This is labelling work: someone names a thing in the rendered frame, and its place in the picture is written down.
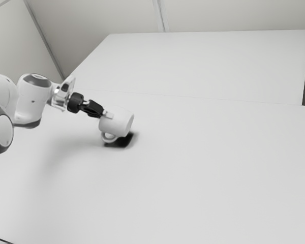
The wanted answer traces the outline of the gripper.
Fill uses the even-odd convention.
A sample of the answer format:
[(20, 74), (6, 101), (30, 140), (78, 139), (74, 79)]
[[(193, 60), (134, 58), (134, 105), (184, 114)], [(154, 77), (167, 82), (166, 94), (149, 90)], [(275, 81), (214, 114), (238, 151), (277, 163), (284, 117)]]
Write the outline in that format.
[(103, 108), (93, 100), (84, 100), (84, 95), (80, 93), (72, 93), (67, 103), (67, 110), (71, 113), (85, 112), (89, 117), (101, 118), (106, 117), (113, 119), (114, 114)]

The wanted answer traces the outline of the white mug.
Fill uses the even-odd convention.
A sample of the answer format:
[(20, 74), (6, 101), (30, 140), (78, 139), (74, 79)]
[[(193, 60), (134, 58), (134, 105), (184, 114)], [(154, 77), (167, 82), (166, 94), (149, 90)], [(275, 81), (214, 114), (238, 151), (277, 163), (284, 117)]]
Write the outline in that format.
[(120, 137), (126, 137), (134, 120), (134, 113), (119, 106), (104, 108), (98, 128), (105, 143), (113, 143)]

